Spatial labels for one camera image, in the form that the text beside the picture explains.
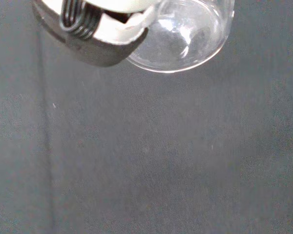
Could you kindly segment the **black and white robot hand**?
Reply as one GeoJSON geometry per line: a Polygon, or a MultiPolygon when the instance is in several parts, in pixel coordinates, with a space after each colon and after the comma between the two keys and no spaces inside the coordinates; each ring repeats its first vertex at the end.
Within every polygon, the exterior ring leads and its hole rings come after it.
{"type": "Polygon", "coordinates": [[[44,29],[80,60],[100,67],[127,59],[145,40],[157,0],[34,0],[44,29]]]}

